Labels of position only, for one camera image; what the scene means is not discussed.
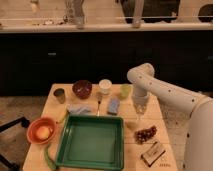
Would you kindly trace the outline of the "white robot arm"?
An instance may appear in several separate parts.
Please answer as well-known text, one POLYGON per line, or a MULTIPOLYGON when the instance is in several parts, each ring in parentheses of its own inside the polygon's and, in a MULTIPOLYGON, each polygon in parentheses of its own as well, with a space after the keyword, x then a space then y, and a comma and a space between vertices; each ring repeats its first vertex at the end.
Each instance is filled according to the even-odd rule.
POLYGON ((184 171, 213 171, 213 98, 156 79, 149 63, 130 69, 127 79, 135 104, 143 106, 152 93, 190 115, 184 171))

